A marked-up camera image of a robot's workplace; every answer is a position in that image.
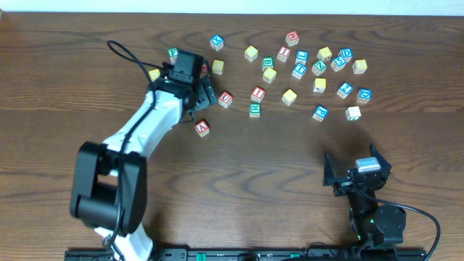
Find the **red A block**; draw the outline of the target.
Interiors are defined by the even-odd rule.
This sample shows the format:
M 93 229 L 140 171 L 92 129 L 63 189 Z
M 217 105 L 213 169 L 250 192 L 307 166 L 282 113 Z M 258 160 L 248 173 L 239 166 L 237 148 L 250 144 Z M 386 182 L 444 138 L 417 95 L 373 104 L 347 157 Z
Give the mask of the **red A block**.
M 206 120 L 201 120 L 195 125 L 195 131 L 200 137 L 206 136 L 210 132 L 210 127 Z

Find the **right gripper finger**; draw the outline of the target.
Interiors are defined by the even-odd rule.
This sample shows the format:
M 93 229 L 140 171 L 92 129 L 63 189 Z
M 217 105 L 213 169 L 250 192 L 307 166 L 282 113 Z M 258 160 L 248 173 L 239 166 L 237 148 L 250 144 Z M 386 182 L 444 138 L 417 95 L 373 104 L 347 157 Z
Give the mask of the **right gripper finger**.
M 332 186 L 335 183 L 334 171 L 331 166 L 328 151 L 324 152 L 324 170 L 323 170 L 323 185 Z
M 370 150 L 370 155 L 371 157 L 374 157 L 377 159 L 380 168 L 382 170 L 391 170 L 391 165 L 389 162 L 380 154 L 380 152 L 377 150 L 377 148 L 374 146 L 373 143 L 370 143 L 369 145 L 369 150 Z

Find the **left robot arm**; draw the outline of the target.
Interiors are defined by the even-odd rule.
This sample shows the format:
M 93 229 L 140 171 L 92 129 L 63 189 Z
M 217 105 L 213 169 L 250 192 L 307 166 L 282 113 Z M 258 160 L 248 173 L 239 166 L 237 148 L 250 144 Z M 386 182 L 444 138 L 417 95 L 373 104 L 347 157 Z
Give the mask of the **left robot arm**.
M 154 242 L 141 223 L 147 205 L 147 161 L 185 114 L 216 104 L 208 61 L 180 50 L 150 80 L 144 101 L 115 134 L 78 150 L 70 214 L 93 228 L 113 260 L 149 260 Z

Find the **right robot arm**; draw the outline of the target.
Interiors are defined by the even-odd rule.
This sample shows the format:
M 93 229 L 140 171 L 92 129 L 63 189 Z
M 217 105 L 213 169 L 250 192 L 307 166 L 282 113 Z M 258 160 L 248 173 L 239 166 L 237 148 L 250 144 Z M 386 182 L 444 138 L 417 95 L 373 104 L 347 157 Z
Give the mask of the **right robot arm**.
M 387 203 L 380 203 L 375 192 L 382 189 L 392 166 L 373 144 L 370 156 L 355 161 L 356 167 L 343 177 L 335 176 L 328 152 L 324 153 L 323 185 L 331 186 L 335 196 L 347 196 L 350 206 L 350 225 L 358 235 L 358 242 L 349 248 L 348 258 L 361 260 L 392 253 L 397 259 L 396 245 L 404 240 L 406 213 Z

